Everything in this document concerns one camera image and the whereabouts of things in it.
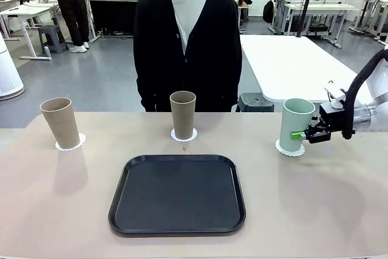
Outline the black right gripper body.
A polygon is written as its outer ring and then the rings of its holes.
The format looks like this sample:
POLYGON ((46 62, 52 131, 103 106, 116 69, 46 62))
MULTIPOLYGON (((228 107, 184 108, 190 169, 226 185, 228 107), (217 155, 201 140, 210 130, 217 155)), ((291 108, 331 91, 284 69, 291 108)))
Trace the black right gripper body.
POLYGON ((346 112, 344 108, 336 109, 331 103, 323 103, 319 106, 320 120, 319 132, 341 132, 346 131, 346 112))

